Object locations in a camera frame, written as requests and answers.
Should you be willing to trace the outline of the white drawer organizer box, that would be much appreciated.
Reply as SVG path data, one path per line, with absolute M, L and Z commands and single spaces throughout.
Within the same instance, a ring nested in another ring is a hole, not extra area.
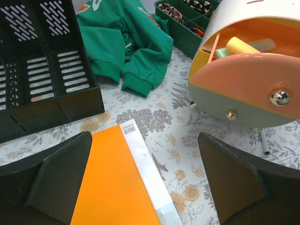
M 270 38 L 269 52 L 215 59 L 237 37 Z M 297 0 L 224 0 L 213 12 L 188 76 L 199 108 L 247 128 L 281 126 L 300 117 L 300 3 Z

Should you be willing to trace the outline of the green highlighter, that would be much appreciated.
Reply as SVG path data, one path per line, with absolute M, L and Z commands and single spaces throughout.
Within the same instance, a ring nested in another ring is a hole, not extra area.
M 226 48 L 220 48 L 220 49 L 216 49 L 214 51 L 214 58 L 216 60 L 220 59 L 220 58 L 230 56 L 230 55 L 232 55 L 232 54 L 230 52 L 228 52 Z

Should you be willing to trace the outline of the blue highlighter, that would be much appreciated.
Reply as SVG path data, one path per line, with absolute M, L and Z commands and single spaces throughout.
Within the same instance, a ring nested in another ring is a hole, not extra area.
M 247 42 L 247 44 L 260 52 L 269 52 L 276 48 L 276 43 L 270 38 Z

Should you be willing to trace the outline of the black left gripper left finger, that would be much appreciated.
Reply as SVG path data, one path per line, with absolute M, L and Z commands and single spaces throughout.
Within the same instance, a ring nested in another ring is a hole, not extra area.
M 91 133 L 81 132 L 51 148 L 2 165 L 0 223 L 70 224 L 91 144 Z

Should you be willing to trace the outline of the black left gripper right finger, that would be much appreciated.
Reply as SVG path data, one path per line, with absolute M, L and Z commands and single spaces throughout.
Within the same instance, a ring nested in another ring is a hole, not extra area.
M 198 145 L 222 225 L 298 225 L 300 172 L 207 133 Z

